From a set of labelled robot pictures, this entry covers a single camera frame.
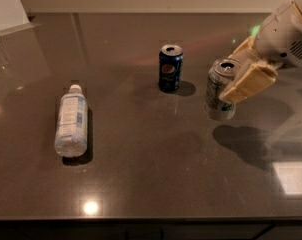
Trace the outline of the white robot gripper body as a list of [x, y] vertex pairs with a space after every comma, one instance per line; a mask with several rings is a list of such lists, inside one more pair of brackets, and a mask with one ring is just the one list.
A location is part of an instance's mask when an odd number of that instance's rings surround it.
[[302, 67], [302, 0], [281, 4], [262, 23], [254, 48], [264, 58]]

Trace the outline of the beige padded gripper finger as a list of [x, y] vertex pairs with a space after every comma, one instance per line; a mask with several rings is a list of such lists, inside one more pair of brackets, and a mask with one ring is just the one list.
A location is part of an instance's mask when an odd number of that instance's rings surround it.
[[229, 58], [237, 60], [241, 63], [245, 63], [247, 61], [257, 61], [258, 54], [254, 48], [254, 40], [253, 36], [249, 36], [246, 38], [230, 55]]
[[239, 103], [271, 86], [278, 76], [278, 66], [266, 62], [245, 64], [220, 93], [226, 103]]

